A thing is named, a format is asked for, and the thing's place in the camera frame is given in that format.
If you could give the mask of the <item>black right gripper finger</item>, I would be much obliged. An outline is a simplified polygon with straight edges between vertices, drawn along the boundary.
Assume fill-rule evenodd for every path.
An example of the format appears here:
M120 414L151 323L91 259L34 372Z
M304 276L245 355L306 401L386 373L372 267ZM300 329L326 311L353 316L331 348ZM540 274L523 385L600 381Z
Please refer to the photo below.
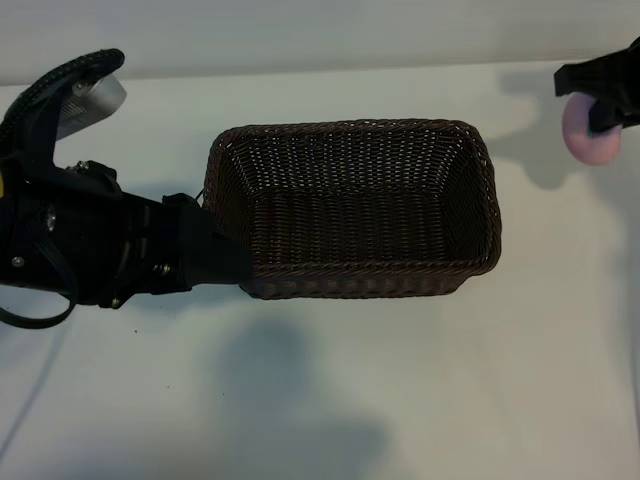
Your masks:
M583 93L602 101L639 100L639 43L554 73L555 96Z
M589 130L601 134L611 129L639 125L639 98L613 103L598 99L589 110Z

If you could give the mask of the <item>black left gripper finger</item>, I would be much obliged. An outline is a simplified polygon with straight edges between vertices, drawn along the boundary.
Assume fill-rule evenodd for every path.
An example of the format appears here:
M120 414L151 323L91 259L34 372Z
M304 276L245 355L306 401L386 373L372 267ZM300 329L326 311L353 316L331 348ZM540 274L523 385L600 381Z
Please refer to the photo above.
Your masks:
M186 268L250 268L251 253L222 234L213 213L185 193L166 195L162 204L179 211L179 247Z
M180 255L180 290L201 284L237 285L251 278L251 254L244 247L185 248Z

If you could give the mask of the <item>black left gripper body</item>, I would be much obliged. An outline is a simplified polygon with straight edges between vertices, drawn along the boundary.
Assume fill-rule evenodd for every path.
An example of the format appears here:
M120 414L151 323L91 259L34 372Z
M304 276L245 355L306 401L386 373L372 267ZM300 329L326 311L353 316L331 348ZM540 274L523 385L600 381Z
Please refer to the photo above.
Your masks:
M14 284L117 309L180 290L179 211L125 193L89 161L14 163Z

